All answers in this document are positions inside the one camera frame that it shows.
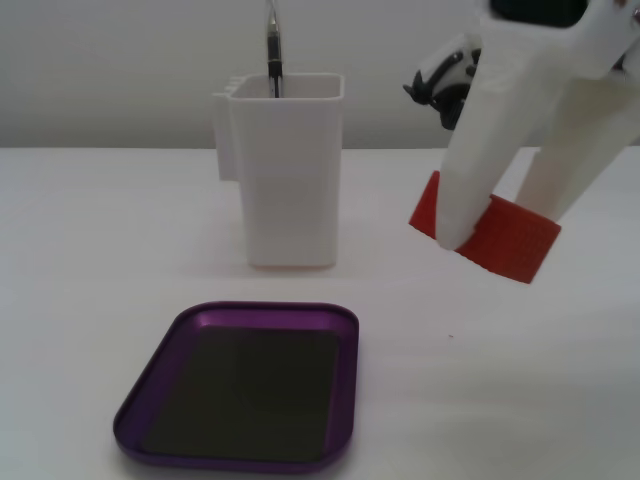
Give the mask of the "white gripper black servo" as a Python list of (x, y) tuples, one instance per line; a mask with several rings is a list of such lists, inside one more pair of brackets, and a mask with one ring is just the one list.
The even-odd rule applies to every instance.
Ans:
[(440, 169), (438, 243), (461, 247), (542, 119), (555, 111), (519, 191), (519, 205), (557, 222), (633, 142), (637, 1), (479, 1), (482, 52)]

